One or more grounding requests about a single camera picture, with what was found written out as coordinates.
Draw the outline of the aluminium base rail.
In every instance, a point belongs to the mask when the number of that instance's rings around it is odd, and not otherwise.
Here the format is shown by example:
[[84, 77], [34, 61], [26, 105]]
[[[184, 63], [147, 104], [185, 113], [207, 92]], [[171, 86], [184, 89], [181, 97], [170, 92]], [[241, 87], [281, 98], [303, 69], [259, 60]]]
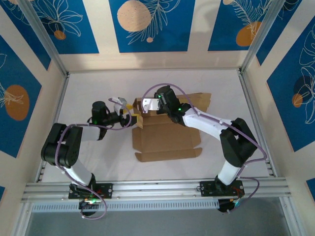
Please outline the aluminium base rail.
[[[202, 181], [212, 179], [110, 181], [112, 187], [106, 194], [106, 201], [140, 200], [188, 200], [201, 199]], [[243, 178], [244, 197], [255, 190], [253, 197], [290, 197], [291, 191], [284, 177]], [[23, 203], [79, 201], [84, 197], [72, 193], [68, 182], [38, 182], [26, 184], [22, 194]]]

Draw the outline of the black base controller box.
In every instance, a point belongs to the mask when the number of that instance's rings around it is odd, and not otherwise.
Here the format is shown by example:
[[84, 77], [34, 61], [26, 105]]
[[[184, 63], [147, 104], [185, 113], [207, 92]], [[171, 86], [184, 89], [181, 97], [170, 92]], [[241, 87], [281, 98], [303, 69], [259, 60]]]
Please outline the black base controller box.
[[243, 202], [242, 198], [236, 199], [219, 199], [219, 209], [218, 211], [222, 213], [231, 213], [236, 210]]
[[99, 209], [99, 204], [95, 203], [94, 200], [90, 201], [81, 201], [78, 206], [80, 213], [84, 217], [90, 217], [96, 213], [96, 210]]

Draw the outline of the brown cardboard box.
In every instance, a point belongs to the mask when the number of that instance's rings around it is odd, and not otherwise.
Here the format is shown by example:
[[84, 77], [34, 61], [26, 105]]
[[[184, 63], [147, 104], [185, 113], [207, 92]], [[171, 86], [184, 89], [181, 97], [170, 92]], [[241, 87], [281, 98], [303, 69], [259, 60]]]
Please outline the brown cardboard box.
[[196, 158], [202, 153], [199, 130], [175, 124], [166, 114], [144, 114], [140, 102], [133, 102], [134, 113], [142, 119], [132, 130], [132, 147], [140, 162]]

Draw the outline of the aluminium frame post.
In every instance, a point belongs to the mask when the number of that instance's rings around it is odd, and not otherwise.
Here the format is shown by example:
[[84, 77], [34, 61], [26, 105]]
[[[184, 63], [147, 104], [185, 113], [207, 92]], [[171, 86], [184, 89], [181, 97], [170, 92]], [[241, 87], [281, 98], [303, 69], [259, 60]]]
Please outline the aluminium frame post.
[[266, 12], [266, 15], [260, 25], [260, 28], [252, 41], [252, 44], [249, 47], [248, 53], [240, 67], [240, 74], [244, 75], [246, 70], [248, 69], [251, 61], [253, 60], [254, 56], [258, 52], [259, 48], [261, 47], [263, 41], [265, 40], [271, 26], [273, 25], [275, 19], [277, 18], [278, 13], [280, 12], [281, 8], [283, 7], [285, 0], [272, 0], [270, 8]]
[[17, 0], [17, 3], [45, 51], [55, 63], [60, 73], [67, 78], [68, 71], [66, 70], [53, 41], [47, 33], [32, 4], [28, 0]]

